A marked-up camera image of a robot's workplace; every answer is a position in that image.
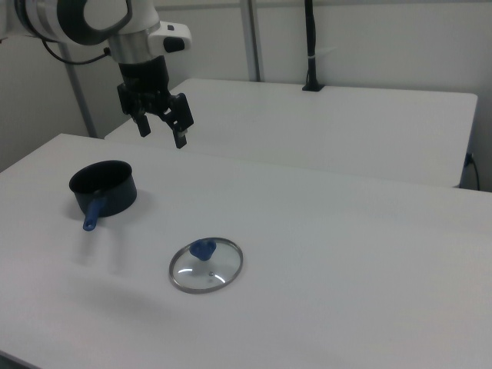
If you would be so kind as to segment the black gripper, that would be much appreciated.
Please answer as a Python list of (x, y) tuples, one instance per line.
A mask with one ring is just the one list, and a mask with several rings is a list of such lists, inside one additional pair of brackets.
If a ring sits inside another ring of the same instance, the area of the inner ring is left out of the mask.
[(158, 116), (172, 130), (178, 149), (187, 144), (186, 134), (194, 119), (185, 94), (171, 95), (164, 56), (138, 64), (118, 65), (123, 82), (118, 86), (122, 111), (132, 116), (141, 137), (151, 133), (146, 113)]

